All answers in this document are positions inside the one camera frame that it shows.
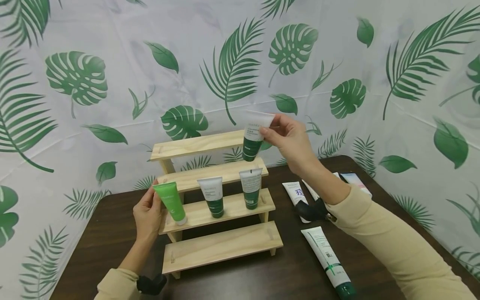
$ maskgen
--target fabric backdrop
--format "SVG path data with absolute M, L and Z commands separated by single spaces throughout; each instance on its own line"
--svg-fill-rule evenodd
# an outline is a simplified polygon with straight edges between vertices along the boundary
M 0 298 L 47 299 L 98 201 L 162 174 L 154 143 L 244 109 L 307 123 L 479 278 L 473 1 L 0 0 L 0 37 Z

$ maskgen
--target beige long sleeve shirt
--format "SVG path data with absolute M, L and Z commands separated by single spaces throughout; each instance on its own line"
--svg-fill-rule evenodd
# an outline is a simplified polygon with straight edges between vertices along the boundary
M 385 265 L 408 300 L 475 300 L 461 278 L 420 234 L 357 186 L 350 186 L 344 201 L 327 205 L 337 217 L 335 225 Z M 138 299 L 137 279 L 131 271 L 111 269 L 98 284 L 95 300 Z

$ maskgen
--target leaf print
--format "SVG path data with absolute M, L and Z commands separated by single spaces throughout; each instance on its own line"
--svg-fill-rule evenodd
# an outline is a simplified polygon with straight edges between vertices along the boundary
M 357 137 L 353 142 L 352 151 L 354 153 L 354 159 L 357 164 L 365 170 L 365 172 L 374 178 L 376 175 L 376 166 L 373 162 L 373 156 L 375 155 L 375 140 L 370 141 L 370 136 L 368 136 L 367 141 L 363 141 L 361 138 Z
M 396 196 L 390 195 L 392 198 L 409 214 L 412 218 L 417 221 L 423 228 L 428 231 L 432 231 L 433 226 L 435 226 L 435 221 L 432 219 L 433 215 L 430 214 L 427 208 L 413 198 L 405 196 Z
M 270 44 L 268 53 L 270 61 L 278 65 L 268 87 L 276 71 L 280 70 L 282 75 L 290 75 L 303 69 L 317 38 L 318 31 L 307 24 L 290 24 L 280 28 Z
M 22 298 L 43 299 L 56 286 L 60 277 L 59 259 L 68 237 L 68 234 L 62 235 L 64 229 L 54 235 L 49 226 L 48 231 L 43 230 L 35 240 L 35 246 L 29 247 L 30 255 L 25 257 L 24 273 L 19 279 L 24 288 Z
M 243 160 L 243 152 L 241 147 L 232 148 L 232 153 L 224 153 L 223 159 L 226 163 L 233 163 Z
M 480 252 L 460 251 L 458 246 L 452 250 L 452 256 L 464 266 L 477 280 L 480 280 Z
M 397 155 L 384 156 L 378 164 L 395 174 L 405 172 L 410 168 L 417 169 L 417 166 L 415 166 L 411 161 Z
M 427 78 L 440 76 L 440 72 L 450 70 L 440 59 L 443 54 L 462 54 L 454 49 L 455 45 L 469 44 L 473 41 L 462 41 L 457 36 L 480 30 L 478 19 L 480 12 L 474 13 L 478 8 L 460 15 L 463 11 L 454 14 L 451 12 L 446 17 L 423 29 L 409 44 L 413 35 L 410 35 L 400 54 L 398 54 L 398 41 L 395 49 L 388 49 L 385 63 L 390 92 L 385 101 L 383 120 L 391 95 L 412 101 L 420 101 L 426 91 L 422 85 L 435 84 Z
M 350 79 L 342 82 L 332 91 L 330 97 L 330 110 L 337 119 L 343 119 L 349 114 L 353 114 L 359 108 L 367 88 L 362 85 L 359 79 Z
M 247 20 L 228 37 L 223 44 L 218 57 L 218 66 L 215 63 L 215 48 L 213 49 L 213 75 L 212 77 L 205 60 L 204 68 L 200 66 L 202 76 L 212 93 L 225 102 L 225 110 L 228 118 L 233 125 L 237 125 L 230 115 L 228 103 L 240 100 L 248 95 L 255 93 L 257 85 L 253 78 L 258 77 L 255 71 L 261 63 L 252 58 L 252 54 L 261 52 L 254 49 L 261 40 L 255 38 L 263 34 L 263 28 L 260 26 L 264 21 L 250 21 L 247 28 Z
M 276 108 L 281 112 L 298 114 L 297 102 L 294 98 L 285 94 L 270 95 L 275 100 Z
M 361 43 L 367 45 L 368 48 L 373 41 L 373 26 L 370 24 L 368 19 L 358 17 L 357 20 L 359 21 L 359 26 L 357 28 L 357 39 Z
M 442 107 L 445 103 L 447 103 L 451 99 L 469 90 L 473 90 L 472 92 L 473 102 L 480 104 L 480 54 L 468 64 L 468 68 L 472 70 L 473 73 L 469 74 L 467 72 L 467 77 L 477 85 L 466 88 L 463 91 L 460 91 L 458 93 L 451 95 L 450 97 L 442 101 L 438 106 Z
M 193 160 L 191 160 L 190 162 L 187 162 L 184 166 L 182 166 L 180 168 L 180 171 L 187 171 L 187 170 L 193 170 L 193 169 L 200 169 L 200 168 L 215 166 L 215 164 L 210 163 L 211 159 L 212 159 L 212 157 L 210 155 L 199 156 L 198 161 L 197 161 L 197 158 L 194 157 Z
M 347 130 L 339 131 L 335 134 L 330 135 L 327 138 L 322 146 L 318 147 L 318 159 L 327 158 L 333 156 L 335 153 L 340 151 L 340 148 L 345 144 L 345 135 Z
M 94 136 L 106 143 L 125 143 L 128 145 L 125 136 L 115 128 L 100 124 L 83 125 L 82 127 L 87 128 Z
M 290 5 L 292 5 L 294 1 L 295 0 L 265 0 L 265 2 L 262 3 L 262 10 L 265 10 L 265 13 L 262 15 L 262 19 L 268 18 L 273 14 L 273 20 L 280 8 L 282 8 L 282 11 L 280 12 L 281 17 L 283 11 L 287 12 L 290 8 Z
M 179 63 L 173 53 L 159 43 L 144 42 L 152 51 L 153 58 L 162 67 L 179 72 Z
M 433 143 L 440 153 L 454 163 L 455 169 L 458 169 L 468 156 L 467 141 L 454 125 L 435 116 L 433 119 L 437 123 Z
M 208 129 L 207 117 L 198 109 L 187 105 L 170 108 L 160 118 L 163 129 L 174 141 L 201 136 L 199 131 Z
M 17 193 L 4 185 L 0 185 L 0 248 L 5 246 L 15 234 L 13 227 L 18 223 L 18 215 L 9 212 L 18 203 Z
M 25 154 L 58 125 L 42 115 L 49 109 L 34 109 L 44 104 L 37 100 L 45 96 L 27 93 L 23 89 L 35 84 L 21 80 L 31 73 L 14 74 L 15 70 L 26 65 L 23 59 L 14 58 L 17 53 L 7 50 L 0 54 L 0 152 L 17 152 L 35 168 L 53 173 L 52 169 L 36 164 Z
M 340 65 L 343 63 L 343 60 L 339 63 L 338 66 L 336 66 L 334 68 L 334 64 L 332 64 L 332 67 L 330 68 L 330 71 L 328 71 L 328 73 L 324 74 L 324 61 L 322 61 L 322 66 L 320 67 L 320 74 L 318 75 L 318 78 L 315 80 L 315 82 L 313 83 L 312 85 L 312 91 L 319 87 L 322 83 L 324 83 L 325 80 L 327 80 L 327 78 L 330 76 L 330 74 L 338 67 L 340 67 Z
M 101 58 L 71 51 L 50 55 L 45 64 L 50 87 L 71 97 L 72 118 L 74 103 L 89 106 L 107 97 L 105 63 Z
M 155 92 L 155 86 L 154 86 L 153 92 L 150 95 L 147 95 L 147 92 L 145 92 L 145 100 L 142 101 L 142 102 L 138 101 L 137 95 L 135 95 L 135 93 L 131 89 L 128 89 L 128 91 L 130 92 L 130 95 L 132 95 L 132 98 L 133 98 L 133 105 L 134 106 L 133 106 L 132 117 L 135 120 L 138 116 L 140 116 L 140 114 L 147 107 L 148 99 Z
M 153 182 L 155 181 L 155 178 L 156 176 L 152 175 L 152 176 L 147 176 L 140 179 L 133 187 L 133 190 L 134 191 L 148 190 L 152 186 Z
M 87 191 L 87 190 L 75 190 L 72 189 L 73 196 L 64 194 L 65 197 L 70 199 L 73 203 L 70 203 L 63 210 L 68 216 L 76 218 L 77 220 L 88 220 L 92 215 L 97 204 L 107 195 L 112 195 L 109 190 L 105 191 Z
M 8 47 L 19 47 L 27 40 L 31 47 L 33 39 L 38 45 L 38 38 L 43 39 L 50 17 L 49 0 L 2 0 L 0 11 L 3 10 L 5 12 L 0 13 L 0 18 L 6 17 L 6 20 L 11 20 L 11 23 L 1 29 L 0 33 L 4 33 L 2 38 L 14 38 Z

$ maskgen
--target wooden display stand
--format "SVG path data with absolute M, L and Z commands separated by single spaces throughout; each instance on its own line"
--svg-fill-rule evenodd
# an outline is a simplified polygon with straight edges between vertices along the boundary
M 193 155 L 201 152 L 242 146 L 243 130 L 201 136 L 186 140 L 155 144 L 150 160 L 158 160 L 165 175 L 158 177 L 159 183 L 175 181 L 183 201 L 184 193 L 200 189 L 197 179 L 223 177 L 223 184 L 240 181 L 239 171 L 263 168 L 262 176 L 268 170 L 261 158 L 254 161 L 238 161 L 201 169 L 175 172 L 171 159 L 178 156 Z M 268 222 L 268 213 L 275 210 L 268 189 L 261 189 L 258 207 L 250 210 L 245 206 L 243 194 L 223 198 L 224 215 L 213 218 L 205 200 L 185 204 L 183 208 L 187 222 L 178 226 L 167 210 L 163 210 L 159 235 L 167 234 L 171 244 L 166 245 L 163 258 L 163 274 L 172 274 L 180 278 L 180 271 L 206 264 L 213 264 L 253 253 L 270 251 L 275 255 L 277 248 L 283 247 L 275 222 Z M 219 232 L 190 240 L 182 240 L 186 229 L 233 220 L 244 216 L 258 215 L 261 223 L 239 229 Z

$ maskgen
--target table surface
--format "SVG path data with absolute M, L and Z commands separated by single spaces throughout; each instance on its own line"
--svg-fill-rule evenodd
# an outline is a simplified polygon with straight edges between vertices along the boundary
M 452 266 L 455 274 L 477 296 L 480 284 L 463 268 L 425 229 L 416 223 L 373 179 L 348 156 L 323 159 L 332 172 L 355 172 L 373 194 L 373 200 L 390 210 L 415 228 L 432 247 Z M 359 242 L 327 221 L 303 224 L 282 186 L 282 182 L 299 181 L 287 166 L 269 168 L 263 178 L 276 211 L 270 213 L 284 246 L 276 251 L 245 257 L 182 271 L 181 279 L 169 276 L 169 282 L 160 296 L 143 299 L 164 300 L 223 300 L 223 299 L 339 299 L 322 266 L 310 249 L 300 230 L 322 226 L 325 235 L 357 290 L 358 299 L 404 299 L 400 289 L 383 265 Z M 313 203 L 302 183 L 310 204 Z M 239 182 L 224 186 L 224 195 L 240 193 Z M 52 299 L 93 299 L 96 285 L 110 268 L 117 267 L 135 240 L 133 206 L 144 191 L 125 192 L 107 196 L 92 215 L 67 267 L 59 280 Z M 185 203 L 203 199 L 201 191 L 188 192 Z M 239 228 L 259 223 L 258 216 L 193 228 L 183 233 L 184 239 Z M 144 268 L 150 278 L 161 273 L 166 235 L 159 236 Z

